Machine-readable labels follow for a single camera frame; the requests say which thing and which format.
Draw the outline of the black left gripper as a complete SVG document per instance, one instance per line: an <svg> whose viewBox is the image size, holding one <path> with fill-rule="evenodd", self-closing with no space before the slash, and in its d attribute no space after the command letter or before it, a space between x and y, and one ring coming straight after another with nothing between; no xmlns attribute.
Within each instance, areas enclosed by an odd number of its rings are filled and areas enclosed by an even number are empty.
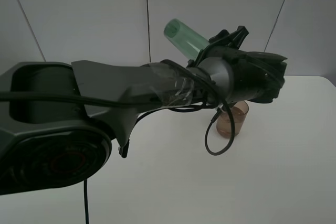
<svg viewBox="0 0 336 224"><path fill-rule="evenodd" d="M227 103L272 103L285 83L287 58L266 52L226 48L223 59L232 70Z"/></svg>

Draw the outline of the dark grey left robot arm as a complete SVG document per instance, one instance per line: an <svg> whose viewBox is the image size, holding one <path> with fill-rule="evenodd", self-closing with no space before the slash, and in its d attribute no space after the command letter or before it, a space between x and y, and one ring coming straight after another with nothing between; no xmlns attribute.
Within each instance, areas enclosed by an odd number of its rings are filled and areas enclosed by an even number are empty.
<svg viewBox="0 0 336 224"><path fill-rule="evenodd" d="M1 75L1 194L62 188L95 174L111 142L127 156L141 114L271 103L286 58L220 47L200 63L140 67L23 62Z"/></svg>

